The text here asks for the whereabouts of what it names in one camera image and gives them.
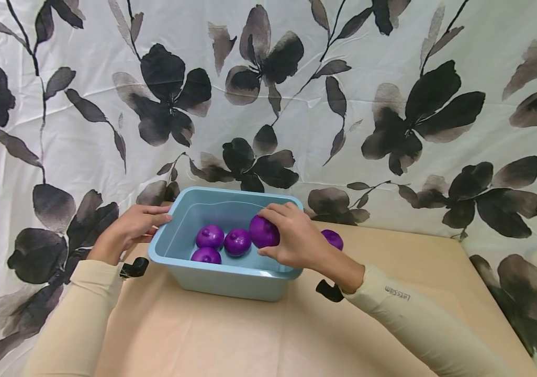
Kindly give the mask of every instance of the beige long-sleeve shirt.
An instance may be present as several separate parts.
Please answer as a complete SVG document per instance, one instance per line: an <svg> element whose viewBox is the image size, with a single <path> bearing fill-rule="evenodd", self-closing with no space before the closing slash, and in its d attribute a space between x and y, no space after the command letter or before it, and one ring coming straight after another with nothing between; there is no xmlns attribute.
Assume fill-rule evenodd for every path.
<svg viewBox="0 0 537 377"><path fill-rule="evenodd" d="M24 370L24 377L92 377L107 321L118 302L121 265L82 261ZM345 294L376 318L440 377L511 377L513 374L465 325L423 295L366 266L363 284Z"/></svg>

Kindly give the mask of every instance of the purple ball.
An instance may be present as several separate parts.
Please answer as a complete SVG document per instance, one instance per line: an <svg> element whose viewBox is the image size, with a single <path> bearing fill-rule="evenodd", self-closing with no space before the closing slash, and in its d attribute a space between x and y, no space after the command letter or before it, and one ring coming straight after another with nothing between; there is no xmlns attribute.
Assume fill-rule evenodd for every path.
<svg viewBox="0 0 537 377"><path fill-rule="evenodd" d="M327 239L330 245L336 249L342 251L344 249L344 240L337 234L336 231L325 229L321 231L321 234Z"/></svg>
<svg viewBox="0 0 537 377"><path fill-rule="evenodd" d="M267 246L277 246L281 240L279 229L264 217L258 215L250 221L250 239L258 249Z"/></svg>
<svg viewBox="0 0 537 377"><path fill-rule="evenodd" d="M225 250L232 257L241 257L250 250L252 240L245 229L233 229L225 237Z"/></svg>
<svg viewBox="0 0 537 377"><path fill-rule="evenodd" d="M192 261L221 264L222 258L216 249L213 249L212 247L201 247L193 253Z"/></svg>
<svg viewBox="0 0 537 377"><path fill-rule="evenodd" d="M217 225L208 225L201 228L195 239L197 247L212 247L212 249L220 249L222 241L225 239L225 233Z"/></svg>

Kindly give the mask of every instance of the left hand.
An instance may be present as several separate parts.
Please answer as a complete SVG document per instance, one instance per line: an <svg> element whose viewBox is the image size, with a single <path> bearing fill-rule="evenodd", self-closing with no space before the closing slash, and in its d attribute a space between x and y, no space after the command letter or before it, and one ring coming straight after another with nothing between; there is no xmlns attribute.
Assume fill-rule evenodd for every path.
<svg viewBox="0 0 537 377"><path fill-rule="evenodd" d="M97 239L87 259L117 265L124 250L140 242L150 242L157 227L168 223L170 206L133 205Z"/></svg>

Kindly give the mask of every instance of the white fabric backdrop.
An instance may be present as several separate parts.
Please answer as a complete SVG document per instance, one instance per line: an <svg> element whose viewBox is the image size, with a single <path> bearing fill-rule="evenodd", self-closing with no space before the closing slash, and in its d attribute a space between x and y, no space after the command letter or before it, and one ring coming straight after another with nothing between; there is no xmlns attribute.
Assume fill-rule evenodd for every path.
<svg viewBox="0 0 537 377"><path fill-rule="evenodd" d="M118 207L192 185L463 238L537 363L537 2L0 1L0 70L0 376Z"/></svg>

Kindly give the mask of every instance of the table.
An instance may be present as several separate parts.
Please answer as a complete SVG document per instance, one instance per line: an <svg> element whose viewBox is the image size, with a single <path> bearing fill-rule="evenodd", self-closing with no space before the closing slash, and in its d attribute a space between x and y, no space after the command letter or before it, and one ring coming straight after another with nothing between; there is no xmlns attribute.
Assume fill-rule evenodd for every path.
<svg viewBox="0 0 537 377"><path fill-rule="evenodd" d="M518 376L537 369L458 242L316 223L344 251L431 298L473 329ZM127 257L145 256L138 245ZM305 270L278 303L182 290L150 263L125 282L107 328L98 377L435 376L377 321L315 292Z"/></svg>

